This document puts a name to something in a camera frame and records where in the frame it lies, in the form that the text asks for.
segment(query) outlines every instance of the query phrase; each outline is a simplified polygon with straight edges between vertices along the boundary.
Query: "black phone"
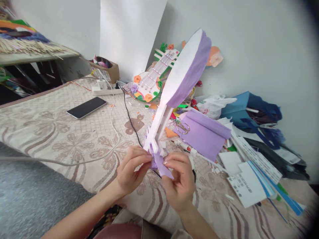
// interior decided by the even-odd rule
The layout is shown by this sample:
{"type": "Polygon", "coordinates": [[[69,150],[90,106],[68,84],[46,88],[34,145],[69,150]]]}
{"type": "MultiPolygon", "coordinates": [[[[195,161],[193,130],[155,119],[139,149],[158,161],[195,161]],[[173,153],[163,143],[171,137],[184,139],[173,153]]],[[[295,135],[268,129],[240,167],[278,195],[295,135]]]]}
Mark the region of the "black phone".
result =
{"type": "Polygon", "coordinates": [[[107,102],[105,100],[102,100],[99,97],[95,97],[77,107],[74,107],[73,109],[68,110],[67,113],[80,120],[93,111],[97,110],[98,108],[101,108],[106,103],[107,102]]]}

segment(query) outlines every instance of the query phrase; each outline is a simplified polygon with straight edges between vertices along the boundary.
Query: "foam guitar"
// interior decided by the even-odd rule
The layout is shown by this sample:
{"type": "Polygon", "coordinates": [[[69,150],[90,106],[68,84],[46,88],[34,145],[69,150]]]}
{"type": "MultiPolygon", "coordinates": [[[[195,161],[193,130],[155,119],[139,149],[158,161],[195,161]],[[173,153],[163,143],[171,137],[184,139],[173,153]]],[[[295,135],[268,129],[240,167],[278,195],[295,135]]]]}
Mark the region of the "foam guitar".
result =
{"type": "Polygon", "coordinates": [[[173,109],[185,100],[202,75],[209,59],[211,45],[210,38],[202,29],[189,39],[167,78],[159,107],[151,127],[147,130],[143,148],[153,154],[152,168],[158,168],[161,176],[173,177],[163,165],[164,151],[160,138],[173,109]]]}
{"type": "Polygon", "coordinates": [[[160,57],[156,65],[147,72],[143,72],[137,76],[134,76],[133,80],[133,93],[140,101],[150,102],[155,100],[161,89],[162,82],[161,76],[166,69],[175,61],[179,51],[176,49],[166,50],[165,53],[161,52],[162,56],[156,54],[156,57],[160,57]]]}

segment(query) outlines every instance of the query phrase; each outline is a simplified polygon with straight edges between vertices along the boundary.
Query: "hand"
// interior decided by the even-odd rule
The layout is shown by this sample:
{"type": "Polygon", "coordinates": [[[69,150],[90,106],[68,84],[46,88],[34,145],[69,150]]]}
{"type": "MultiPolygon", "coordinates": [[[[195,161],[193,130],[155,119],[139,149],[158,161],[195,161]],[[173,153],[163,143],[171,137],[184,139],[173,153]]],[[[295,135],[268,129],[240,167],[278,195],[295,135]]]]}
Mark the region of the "hand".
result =
{"type": "Polygon", "coordinates": [[[114,180],[120,194],[125,196],[133,192],[142,182],[147,170],[151,167],[152,156],[140,146],[130,146],[123,161],[117,168],[117,177],[114,180]]]}
{"type": "Polygon", "coordinates": [[[162,176],[163,186],[170,206],[178,213],[192,206],[195,191],[194,174],[189,157],[182,152],[173,152],[166,156],[163,163],[173,169],[174,180],[162,176]]]}

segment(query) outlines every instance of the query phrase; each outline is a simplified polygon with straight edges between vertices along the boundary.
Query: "bamboo skewer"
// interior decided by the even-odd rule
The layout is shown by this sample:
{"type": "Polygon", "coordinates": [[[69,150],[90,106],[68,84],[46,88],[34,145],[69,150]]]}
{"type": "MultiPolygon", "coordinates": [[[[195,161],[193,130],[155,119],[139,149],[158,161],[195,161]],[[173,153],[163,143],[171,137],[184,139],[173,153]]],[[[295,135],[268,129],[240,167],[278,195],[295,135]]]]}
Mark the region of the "bamboo skewer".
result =
{"type": "Polygon", "coordinates": [[[60,53],[64,51],[71,52],[55,44],[47,44],[47,43],[34,41],[34,40],[0,39],[0,53],[3,53],[3,54],[11,54],[11,53],[25,53],[27,55],[51,54],[62,59],[61,57],[56,55],[56,53],[60,53]]]}

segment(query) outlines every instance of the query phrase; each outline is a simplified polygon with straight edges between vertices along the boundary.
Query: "scissors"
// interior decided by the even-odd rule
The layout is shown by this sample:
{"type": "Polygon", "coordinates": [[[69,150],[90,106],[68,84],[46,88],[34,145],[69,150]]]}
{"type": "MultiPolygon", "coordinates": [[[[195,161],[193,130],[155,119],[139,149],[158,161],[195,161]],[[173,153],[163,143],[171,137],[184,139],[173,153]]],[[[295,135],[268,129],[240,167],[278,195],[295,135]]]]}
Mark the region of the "scissors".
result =
{"type": "Polygon", "coordinates": [[[176,127],[177,127],[177,131],[178,131],[178,132],[180,132],[181,134],[187,134],[187,133],[188,133],[188,131],[190,130],[188,124],[186,124],[186,123],[181,123],[181,122],[179,122],[179,121],[173,119],[172,117],[171,117],[171,119],[175,122],[175,125],[176,125],[176,127]]]}

